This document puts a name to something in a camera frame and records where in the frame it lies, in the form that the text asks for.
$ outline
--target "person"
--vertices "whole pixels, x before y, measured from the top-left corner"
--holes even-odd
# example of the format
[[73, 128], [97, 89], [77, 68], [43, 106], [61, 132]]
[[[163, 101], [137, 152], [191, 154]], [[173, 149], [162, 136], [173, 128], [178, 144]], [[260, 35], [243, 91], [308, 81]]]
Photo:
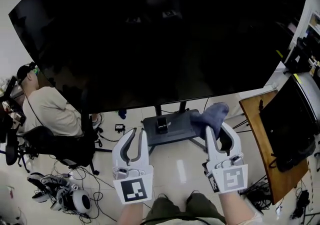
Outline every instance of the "person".
[[165, 194], [160, 194], [154, 201], [151, 210], [143, 222], [143, 203], [132, 203], [126, 205], [117, 222], [118, 225], [263, 225], [260, 215], [246, 204], [236, 191], [219, 194], [224, 216], [216, 206], [195, 190], [186, 200], [185, 212]]
[[[18, 84], [25, 94], [22, 105], [26, 117], [24, 131], [45, 126], [55, 136], [81, 137], [81, 114], [54, 87], [39, 89], [36, 72], [30, 66], [23, 65], [16, 74]], [[101, 114], [92, 114], [94, 129], [102, 122]]]

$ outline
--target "black display screen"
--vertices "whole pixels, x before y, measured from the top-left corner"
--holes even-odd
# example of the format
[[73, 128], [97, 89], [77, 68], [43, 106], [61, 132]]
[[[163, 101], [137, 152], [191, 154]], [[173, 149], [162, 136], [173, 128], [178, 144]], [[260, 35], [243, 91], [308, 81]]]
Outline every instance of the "black display screen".
[[22, 0], [26, 50], [77, 109], [106, 112], [262, 88], [305, 0]]

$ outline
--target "black cap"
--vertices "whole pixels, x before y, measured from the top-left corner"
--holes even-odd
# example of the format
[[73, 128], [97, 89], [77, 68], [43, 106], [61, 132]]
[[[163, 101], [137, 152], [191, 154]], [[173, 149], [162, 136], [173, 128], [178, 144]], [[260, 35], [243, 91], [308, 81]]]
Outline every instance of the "black cap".
[[23, 65], [18, 69], [18, 72], [16, 73], [16, 80], [19, 85], [21, 85], [22, 81], [27, 77], [27, 74], [30, 71], [32, 71], [32, 67], [28, 65]]

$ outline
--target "desk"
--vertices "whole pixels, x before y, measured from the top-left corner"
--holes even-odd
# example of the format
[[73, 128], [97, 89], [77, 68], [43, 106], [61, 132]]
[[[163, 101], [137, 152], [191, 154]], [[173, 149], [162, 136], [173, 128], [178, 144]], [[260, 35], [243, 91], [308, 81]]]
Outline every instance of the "desk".
[[262, 157], [273, 205], [296, 187], [308, 171], [308, 162], [306, 159], [286, 172], [280, 172], [278, 168], [269, 168], [269, 164], [275, 158], [271, 156], [273, 151], [259, 115], [259, 103], [260, 100], [263, 100], [263, 106], [266, 106], [276, 96], [277, 92], [278, 91], [275, 90], [239, 101]]

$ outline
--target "white floor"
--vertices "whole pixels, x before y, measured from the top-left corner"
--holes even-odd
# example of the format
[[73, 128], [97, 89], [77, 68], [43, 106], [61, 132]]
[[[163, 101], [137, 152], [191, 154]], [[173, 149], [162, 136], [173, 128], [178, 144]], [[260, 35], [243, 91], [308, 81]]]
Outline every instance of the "white floor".
[[[194, 100], [187, 102], [187, 108], [198, 109], [203, 111], [205, 102], [207, 99]], [[227, 102], [231, 108], [238, 100], [234, 100], [232, 95], [220, 96], [211, 98], [207, 104], [207, 107], [218, 101]], [[178, 104], [163, 105], [162, 109], [165, 111], [176, 111]], [[122, 120], [116, 112], [108, 112], [104, 114], [104, 123], [102, 128], [104, 132], [102, 135], [110, 140], [118, 140], [122, 134], [115, 132], [115, 124], [125, 124], [126, 129], [137, 127], [137, 136], [142, 128], [141, 120], [147, 117], [155, 115], [153, 107], [137, 108], [127, 111], [127, 118]], [[226, 122], [230, 126], [234, 126], [245, 117], [243, 115], [228, 119]], [[248, 130], [246, 125], [241, 126], [237, 131]], [[254, 183], [262, 176], [265, 175], [262, 159], [255, 142], [254, 136], [251, 132], [244, 132], [239, 134], [242, 142], [242, 151], [244, 153], [245, 162], [249, 167], [248, 179], [249, 183]], [[112, 149], [115, 145], [114, 142], [108, 142], [102, 140], [104, 149]], [[134, 158], [137, 155], [137, 137], [133, 140], [131, 149], [129, 151], [129, 157]], [[207, 155], [196, 145], [188, 140], [157, 146], [150, 156], [150, 164], [154, 166], [154, 178], [153, 178], [153, 200], [146, 202], [148, 206], [152, 206], [154, 199], [160, 194], [166, 194], [176, 205], [183, 211], [185, 209], [184, 203], [187, 197], [193, 190], [199, 190], [205, 194], [222, 213], [222, 208], [219, 202], [219, 197], [213, 192], [211, 185], [204, 175], [202, 163], [207, 159]], [[320, 212], [320, 174], [316, 172], [316, 161], [313, 156], [309, 158], [310, 167], [312, 172], [314, 197], [313, 197], [313, 212]], [[55, 174], [53, 170], [55, 160], [51, 159], [48, 155], [40, 155], [39, 158], [28, 163], [28, 167], [32, 172], [40, 172], [43, 174]], [[113, 184], [112, 176], [112, 155], [111, 153], [96, 152], [93, 164], [97, 170], [100, 171], [98, 176], [109, 184]], [[68, 168], [59, 162], [56, 164], [56, 169], [60, 173], [69, 172]], [[80, 178], [77, 172], [73, 173], [75, 178]], [[0, 211], [7, 210], [8, 215], [17, 217], [20, 214], [18, 208], [20, 208], [27, 218], [29, 225], [53, 225], [53, 224], [68, 224], [68, 225], [80, 225], [82, 224], [76, 215], [68, 215], [61, 211], [51, 211], [50, 202], [37, 203], [32, 200], [34, 190], [36, 187], [27, 182], [28, 174], [23, 167], [18, 167], [17, 164], [13, 166], [7, 166], [5, 156], [0, 154], [0, 198], [4, 194], [7, 194], [7, 198], [0, 199]], [[309, 192], [311, 193], [311, 180], [310, 174], [307, 173], [303, 179]], [[8, 197], [9, 189], [6, 186], [13, 187], [13, 199]], [[94, 192], [98, 191], [99, 185], [94, 177], [87, 176], [83, 180], [83, 187], [92, 196]], [[101, 183], [100, 191], [103, 193], [103, 199], [99, 202], [99, 205], [104, 213], [117, 220], [121, 214], [122, 205], [114, 189], [108, 185]], [[300, 224], [299, 220], [290, 220], [289, 217], [296, 207], [295, 190], [292, 190], [282, 203], [282, 212], [280, 216], [276, 215], [276, 207], [271, 206], [270, 210], [264, 212], [264, 220], [269, 224]], [[144, 217], [147, 215], [149, 208], [144, 206]], [[97, 215], [97, 207], [94, 205], [91, 217]], [[320, 220], [319, 217], [315, 217], [311, 224], [317, 224]], [[107, 216], [100, 213], [97, 219], [92, 220], [94, 225], [109, 225], [115, 224]]]

